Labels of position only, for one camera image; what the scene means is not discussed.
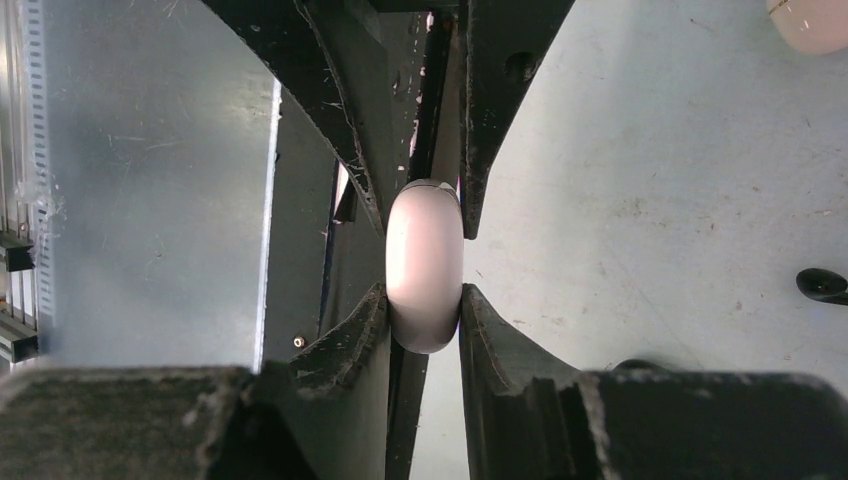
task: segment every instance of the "metal frame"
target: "metal frame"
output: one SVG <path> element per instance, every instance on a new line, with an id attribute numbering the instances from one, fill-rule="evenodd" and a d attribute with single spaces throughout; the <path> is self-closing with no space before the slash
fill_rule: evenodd
<path id="1" fill-rule="evenodd" d="M 0 477 L 399 478 L 385 464 L 386 305 L 375 285 L 321 340 L 257 375 L 12 376 L 0 383 Z M 816 378 L 578 372 L 504 321 L 474 285 L 462 312 L 472 479 L 848 475 L 848 402 Z"/>
<path id="2" fill-rule="evenodd" d="M 388 212 L 407 182 L 458 177 L 476 237 L 489 169 L 573 1 L 204 3 L 284 90 L 263 356 L 285 361 L 382 280 Z M 336 162 L 358 196 L 333 221 L 334 190 L 346 188 L 333 184 Z M 387 478 L 406 478 L 427 357 L 391 352 Z"/>
<path id="3" fill-rule="evenodd" d="M 41 254 L 48 248 L 42 222 L 52 214 L 43 195 L 50 189 L 43 72 L 32 57 L 43 53 L 40 14 L 35 0 L 26 10 L 16 0 L 0 0 L 0 64 L 5 72 L 0 79 L 0 257 L 6 304 L 0 313 L 0 355 L 10 367 L 38 354 L 42 294 L 34 269 L 40 264 L 49 274 L 50 267 L 49 257 Z"/>

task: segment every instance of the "black metal bracket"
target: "black metal bracket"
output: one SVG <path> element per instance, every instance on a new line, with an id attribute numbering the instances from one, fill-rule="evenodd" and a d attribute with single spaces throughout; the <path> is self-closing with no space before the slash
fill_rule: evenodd
<path id="1" fill-rule="evenodd" d="M 817 378 L 577 372 L 473 285 L 462 314 L 472 479 L 848 475 L 848 402 Z"/>
<path id="2" fill-rule="evenodd" d="M 0 255 L 7 272 L 20 272 L 35 268 L 32 259 L 32 243 L 10 233 L 0 233 Z"/>
<path id="3" fill-rule="evenodd" d="M 378 47 L 379 42 L 368 37 L 342 2 L 204 3 L 265 62 L 306 112 L 350 173 L 373 227 L 385 232 L 390 199 L 382 196 L 369 162 L 386 153 L 391 136 L 379 138 L 377 134 L 384 130 L 365 128 L 365 124 L 390 122 L 390 112 L 385 111 L 388 95 L 370 94 L 387 76 L 362 58 L 378 51 L 369 48 L 369 43 Z"/>
<path id="4" fill-rule="evenodd" d="M 480 228 L 489 172 L 518 107 L 574 0 L 467 0 L 460 8 L 466 88 L 461 198 L 465 238 Z"/>
<path id="5" fill-rule="evenodd" d="M 320 341 L 258 375 L 31 369 L 0 382 L 0 478 L 383 478 L 388 356 L 375 285 Z"/>
<path id="6" fill-rule="evenodd" d="M 38 333 L 6 310 L 0 310 L 0 357 L 17 363 L 37 356 Z"/>

